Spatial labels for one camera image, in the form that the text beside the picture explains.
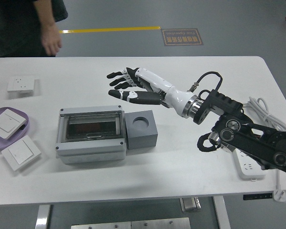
yellow floor line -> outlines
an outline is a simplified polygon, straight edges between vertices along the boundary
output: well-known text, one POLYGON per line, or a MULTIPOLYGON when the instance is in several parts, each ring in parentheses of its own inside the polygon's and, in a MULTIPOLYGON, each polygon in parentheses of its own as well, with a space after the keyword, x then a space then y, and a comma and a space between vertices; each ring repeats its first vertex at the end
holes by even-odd
POLYGON ((85 29, 85 30, 60 30, 59 33, 112 32, 112 31, 160 30, 160 29, 161 29, 160 26, 146 26, 146 27, 103 28, 103 29, 85 29))

robotic arm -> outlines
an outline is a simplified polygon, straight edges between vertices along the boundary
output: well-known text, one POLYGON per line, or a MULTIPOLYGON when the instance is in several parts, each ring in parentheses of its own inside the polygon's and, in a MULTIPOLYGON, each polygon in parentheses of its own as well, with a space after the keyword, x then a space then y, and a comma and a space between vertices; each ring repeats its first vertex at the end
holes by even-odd
POLYGON ((257 161, 263 169, 278 168, 286 172, 286 132, 254 124, 244 114, 242 103, 218 92, 223 80, 219 73, 205 73, 187 92, 179 91, 171 83, 144 68, 126 68, 122 72, 109 74, 107 78, 113 79, 117 76, 119 78, 110 83, 110 86, 115 86, 115 90, 109 91, 109 95, 113 97, 135 104, 162 104, 168 108, 172 107, 178 115, 191 117, 198 125, 210 111, 219 115, 211 133, 199 138, 197 146, 201 151, 210 152, 220 147, 233 151, 238 148, 257 161), (195 95, 194 90, 208 74, 215 74, 220 78, 217 87, 195 95), (146 89, 147 92, 120 90, 136 86, 146 89), (201 94, 204 92, 209 95, 203 100, 201 94), (256 135, 254 130, 262 131, 263 134, 256 135), (204 146, 207 139, 212 143, 212 147, 204 146))

white light switch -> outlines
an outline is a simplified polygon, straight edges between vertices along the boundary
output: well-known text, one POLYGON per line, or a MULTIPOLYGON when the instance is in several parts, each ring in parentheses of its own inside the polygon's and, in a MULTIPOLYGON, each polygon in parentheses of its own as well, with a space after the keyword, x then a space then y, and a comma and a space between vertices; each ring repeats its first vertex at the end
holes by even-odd
POLYGON ((15 144, 9 148, 9 152, 19 165, 34 155, 22 139, 15 142, 15 144))
POLYGON ((26 119, 24 117, 10 109, 6 109, 2 114, 0 114, 0 137, 8 139, 25 122, 26 119))
POLYGON ((25 166, 41 154, 40 150, 27 135, 1 152, 14 171, 25 166))

gray floor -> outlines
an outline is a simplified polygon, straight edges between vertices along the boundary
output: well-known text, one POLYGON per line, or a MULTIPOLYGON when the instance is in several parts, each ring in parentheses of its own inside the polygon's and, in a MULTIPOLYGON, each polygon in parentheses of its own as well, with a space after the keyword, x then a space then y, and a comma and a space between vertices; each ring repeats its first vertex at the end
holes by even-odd
MULTIPOLYGON (((63 56, 260 56, 286 98, 286 0, 64 0, 68 19, 61 30, 160 26, 197 28, 203 45, 166 47, 160 31, 62 34, 63 56)), ((217 228, 210 198, 203 211, 188 215, 193 228, 217 228)), ((286 229, 286 203, 225 197, 233 229, 286 229)), ((0 207, 1 228, 34 228, 37 205, 0 207)), ((71 224, 182 215, 178 200, 58 204, 50 228, 71 224)))

gray cube block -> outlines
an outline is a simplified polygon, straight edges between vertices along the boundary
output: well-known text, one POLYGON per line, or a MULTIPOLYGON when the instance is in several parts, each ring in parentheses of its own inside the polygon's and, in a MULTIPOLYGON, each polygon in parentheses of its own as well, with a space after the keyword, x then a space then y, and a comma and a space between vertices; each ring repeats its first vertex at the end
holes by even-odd
POLYGON ((125 113, 128 149, 156 146, 158 131, 153 111, 125 113))

